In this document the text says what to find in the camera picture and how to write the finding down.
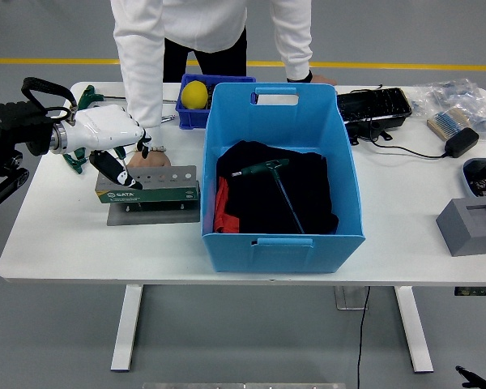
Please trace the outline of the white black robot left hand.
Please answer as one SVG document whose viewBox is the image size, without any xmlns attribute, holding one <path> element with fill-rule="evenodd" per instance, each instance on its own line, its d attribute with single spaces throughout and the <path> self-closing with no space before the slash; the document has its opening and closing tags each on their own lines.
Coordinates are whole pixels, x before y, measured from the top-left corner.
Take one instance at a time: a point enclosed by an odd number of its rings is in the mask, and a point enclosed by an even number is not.
<svg viewBox="0 0 486 389">
<path fill-rule="evenodd" d="M 63 124 L 60 151 L 74 152 L 81 147 L 90 152 L 89 161 L 111 182 L 136 190 L 143 188 L 109 151 L 116 147 L 136 145 L 148 154 L 151 137 L 120 105 L 104 105 L 79 110 L 75 124 Z"/>
</svg>

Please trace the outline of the person's right hand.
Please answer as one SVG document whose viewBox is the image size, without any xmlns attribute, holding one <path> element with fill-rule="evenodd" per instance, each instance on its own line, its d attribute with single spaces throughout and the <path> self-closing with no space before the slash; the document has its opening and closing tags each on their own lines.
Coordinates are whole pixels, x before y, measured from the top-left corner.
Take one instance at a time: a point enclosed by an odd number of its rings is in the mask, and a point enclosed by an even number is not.
<svg viewBox="0 0 486 389">
<path fill-rule="evenodd" d="M 130 168 L 152 168 L 170 166 L 167 155 L 159 149 L 150 148 L 147 154 L 135 152 L 128 163 Z"/>
</svg>

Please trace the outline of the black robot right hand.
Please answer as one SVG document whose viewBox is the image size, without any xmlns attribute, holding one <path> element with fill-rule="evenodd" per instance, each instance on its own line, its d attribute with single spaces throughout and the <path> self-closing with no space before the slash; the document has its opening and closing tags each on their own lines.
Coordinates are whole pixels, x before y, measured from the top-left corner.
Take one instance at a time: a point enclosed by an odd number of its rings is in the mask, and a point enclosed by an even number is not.
<svg viewBox="0 0 486 389">
<path fill-rule="evenodd" d="M 465 369 L 464 367 L 457 365 L 455 370 L 463 377 L 463 388 L 479 388 L 486 389 L 486 379 L 480 377 L 478 374 Z"/>
</svg>

